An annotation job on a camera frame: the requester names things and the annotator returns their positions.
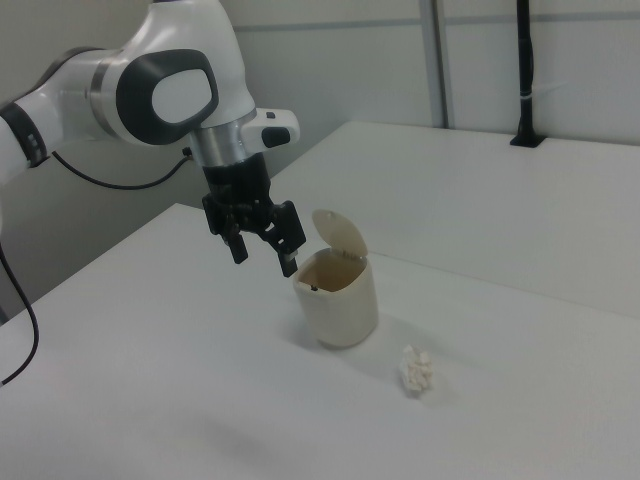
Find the black cable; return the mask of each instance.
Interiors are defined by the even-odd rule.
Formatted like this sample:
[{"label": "black cable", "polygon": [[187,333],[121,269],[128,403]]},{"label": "black cable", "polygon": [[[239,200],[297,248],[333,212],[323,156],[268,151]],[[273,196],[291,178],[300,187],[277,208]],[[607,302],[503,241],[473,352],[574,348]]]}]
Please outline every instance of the black cable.
[{"label": "black cable", "polygon": [[14,380],[18,375],[20,375],[29,366],[29,364],[31,363],[31,360],[33,360],[33,357],[35,357],[36,351],[38,350],[38,343],[40,343],[40,329],[38,328],[38,319],[36,318],[36,314],[33,311],[33,308],[31,307],[31,303],[29,302],[29,299],[27,298],[24,291],[22,290],[22,287],[18,283],[18,279],[13,274],[13,271],[11,270],[9,263],[7,262],[7,258],[4,256],[4,251],[2,250],[1,243],[0,243],[0,261],[2,262],[2,266],[4,267],[4,269],[7,272],[7,275],[9,276],[9,280],[11,280],[11,283],[16,289],[16,292],[18,292],[18,295],[20,295],[20,299],[22,300],[22,303],[24,303],[24,306],[26,307],[27,312],[29,312],[29,317],[31,318],[31,324],[33,325],[33,346],[31,347],[31,353],[29,353],[29,356],[24,361],[24,363],[20,366],[20,368],[18,368],[15,372],[13,372],[11,375],[9,375],[7,378],[5,378],[2,381],[2,386],[5,386],[9,382]]},{"label": "black cable", "polygon": [[182,165],[187,163],[189,161],[189,158],[190,158],[190,157],[184,157],[182,160],[180,160],[177,163],[177,165],[175,167],[173,167],[171,169],[171,171],[169,173],[167,173],[164,177],[156,180],[155,182],[145,183],[143,185],[130,185],[129,186],[129,185],[114,185],[112,183],[101,182],[100,180],[96,180],[95,178],[91,178],[90,176],[85,175],[84,173],[82,173],[81,171],[77,170],[72,165],[68,164],[65,161],[65,159],[60,156],[60,154],[58,152],[51,152],[51,155],[53,155],[55,157],[55,159],[58,160],[58,162],[60,162],[62,164],[62,166],[64,166],[71,173],[74,173],[75,175],[77,175],[80,178],[86,180],[87,182],[93,183],[94,185],[98,185],[99,187],[104,187],[104,188],[110,188],[112,190],[144,190],[146,188],[151,188],[151,187],[155,187],[157,185],[160,185],[161,183],[166,182],[171,177],[173,177],[176,174],[176,172],[178,170],[180,170],[180,167],[182,167]]},{"label": "black cable", "polygon": [[[71,166],[69,163],[67,163],[60,156],[60,154],[58,154],[58,152],[52,152],[51,154],[67,170],[69,170],[70,172],[72,172],[75,175],[79,176],[80,178],[82,178],[82,179],[84,179],[84,180],[86,180],[88,182],[91,182],[94,185],[98,185],[98,186],[104,187],[104,188],[110,188],[112,190],[144,190],[144,189],[147,189],[147,188],[151,188],[151,187],[155,187],[157,185],[160,185],[161,183],[166,182],[171,177],[173,177],[176,174],[176,172],[178,170],[180,170],[180,167],[182,167],[185,163],[187,163],[189,161],[189,158],[190,158],[189,156],[185,156],[182,160],[180,160],[176,164],[175,167],[173,167],[171,169],[171,171],[169,173],[167,173],[164,177],[156,180],[155,182],[145,183],[143,185],[114,185],[114,184],[111,184],[111,183],[101,182],[100,180],[96,180],[95,178],[91,178],[90,176],[85,175],[84,173],[82,173],[81,171],[77,170],[76,168]],[[2,266],[4,267],[5,271],[7,272],[7,275],[9,276],[9,280],[11,280],[11,283],[13,284],[13,287],[16,289],[16,292],[18,292],[18,295],[20,296],[20,299],[22,300],[22,303],[24,304],[25,308],[27,309],[27,312],[29,312],[29,318],[31,318],[31,325],[33,325],[33,346],[31,347],[31,352],[29,353],[29,356],[24,361],[24,363],[15,372],[13,372],[11,375],[9,375],[7,378],[5,378],[0,383],[0,386],[5,386],[5,385],[9,384],[10,382],[12,382],[13,380],[15,380],[16,377],[18,377],[18,375],[20,375],[22,372],[24,372],[24,370],[29,366],[29,364],[31,363],[31,361],[35,357],[36,351],[38,350],[38,344],[40,343],[40,328],[38,327],[38,319],[36,318],[36,314],[33,311],[33,307],[31,306],[31,303],[29,302],[29,299],[25,295],[24,290],[22,290],[22,287],[20,286],[20,283],[18,282],[18,279],[14,275],[13,271],[11,270],[11,267],[9,266],[9,263],[7,262],[7,257],[4,255],[4,251],[2,250],[2,244],[1,243],[0,243],[0,262],[2,263]]]}]

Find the white wall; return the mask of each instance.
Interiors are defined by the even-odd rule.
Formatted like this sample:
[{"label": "white wall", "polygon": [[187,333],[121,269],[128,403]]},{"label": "white wall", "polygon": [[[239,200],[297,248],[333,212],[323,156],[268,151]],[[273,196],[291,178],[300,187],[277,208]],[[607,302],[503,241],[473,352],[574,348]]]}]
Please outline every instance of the white wall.
[{"label": "white wall", "polygon": [[349,120],[440,125],[430,11],[418,0],[223,0],[259,106],[293,110],[300,143],[275,173]]},{"label": "white wall", "polygon": [[[28,89],[69,48],[122,46],[148,4],[0,0],[0,99]],[[162,176],[182,158],[180,150],[91,143],[61,153],[90,175],[134,184]],[[90,185],[49,160],[3,189],[2,245],[29,298],[38,299],[173,203],[199,205],[206,182],[195,165],[183,168],[157,189],[121,193]],[[0,305],[9,317],[23,308],[4,273]]]},{"label": "white wall", "polygon": [[[451,125],[515,132],[515,0],[441,0]],[[536,129],[640,144],[640,2],[531,1]]]}]

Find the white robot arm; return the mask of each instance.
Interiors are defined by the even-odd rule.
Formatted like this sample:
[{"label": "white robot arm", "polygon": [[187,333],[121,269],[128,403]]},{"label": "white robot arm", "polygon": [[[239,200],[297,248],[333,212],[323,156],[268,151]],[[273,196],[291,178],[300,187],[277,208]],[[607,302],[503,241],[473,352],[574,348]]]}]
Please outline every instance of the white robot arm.
[{"label": "white robot arm", "polygon": [[247,258],[240,232],[258,234],[290,276],[305,237],[293,204],[271,201],[262,152],[296,142],[300,128],[289,111],[256,108],[218,0],[154,0],[122,49],[71,50],[0,105],[0,185],[71,142],[167,145],[185,136],[210,185],[212,233],[236,263]]}]

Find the white table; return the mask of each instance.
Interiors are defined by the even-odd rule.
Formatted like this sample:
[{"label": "white table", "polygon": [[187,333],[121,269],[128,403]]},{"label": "white table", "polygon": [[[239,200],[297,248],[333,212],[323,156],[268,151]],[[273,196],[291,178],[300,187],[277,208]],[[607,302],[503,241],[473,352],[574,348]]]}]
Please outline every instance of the white table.
[{"label": "white table", "polygon": [[[373,254],[380,326],[327,351],[246,240],[236,267],[174,206],[38,301],[42,348],[0,389],[0,478],[637,477],[638,320]],[[30,339],[24,314],[0,328],[3,370]],[[419,399],[409,343],[436,372]]]},{"label": "white table", "polygon": [[640,318],[640,147],[511,137],[352,122],[274,191],[375,252]]}]

